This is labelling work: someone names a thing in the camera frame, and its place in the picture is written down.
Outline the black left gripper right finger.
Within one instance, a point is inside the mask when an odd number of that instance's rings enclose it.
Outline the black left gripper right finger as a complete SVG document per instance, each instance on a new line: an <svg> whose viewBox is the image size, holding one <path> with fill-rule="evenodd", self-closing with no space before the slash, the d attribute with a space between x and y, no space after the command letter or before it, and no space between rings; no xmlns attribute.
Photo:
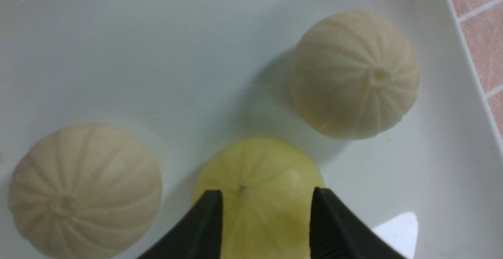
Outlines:
<svg viewBox="0 0 503 259"><path fill-rule="evenodd" d="M310 212L312 259L403 259L329 188L315 187Z"/></svg>

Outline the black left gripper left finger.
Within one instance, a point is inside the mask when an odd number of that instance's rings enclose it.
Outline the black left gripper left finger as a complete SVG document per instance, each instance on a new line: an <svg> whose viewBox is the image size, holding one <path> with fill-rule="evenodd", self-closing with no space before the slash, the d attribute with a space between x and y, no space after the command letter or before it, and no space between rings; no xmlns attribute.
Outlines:
<svg viewBox="0 0 503 259"><path fill-rule="evenodd" d="M222 233L222 192L206 190L185 216L139 258L219 259Z"/></svg>

